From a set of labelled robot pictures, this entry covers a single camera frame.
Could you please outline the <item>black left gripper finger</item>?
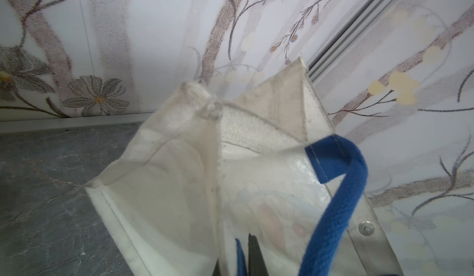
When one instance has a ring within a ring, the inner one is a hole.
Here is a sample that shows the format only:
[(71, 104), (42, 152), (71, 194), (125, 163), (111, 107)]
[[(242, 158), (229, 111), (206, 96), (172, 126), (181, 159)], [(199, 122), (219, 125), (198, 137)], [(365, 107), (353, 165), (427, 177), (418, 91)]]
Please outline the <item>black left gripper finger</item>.
[(248, 236), (248, 275), (269, 276), (258, 238), (252, 234)]

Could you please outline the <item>white tote pouch blue handles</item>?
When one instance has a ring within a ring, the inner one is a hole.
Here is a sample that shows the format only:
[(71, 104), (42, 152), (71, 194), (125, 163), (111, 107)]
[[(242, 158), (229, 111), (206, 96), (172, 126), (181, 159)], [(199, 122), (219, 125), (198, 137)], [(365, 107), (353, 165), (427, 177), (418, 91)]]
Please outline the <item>white tote pouch blue handles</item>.
[(364, 194), (359, 148), (335, 133), (297, 59), (233, 101), (184, 83), (86, 191), (136, 276), (399, 276)]

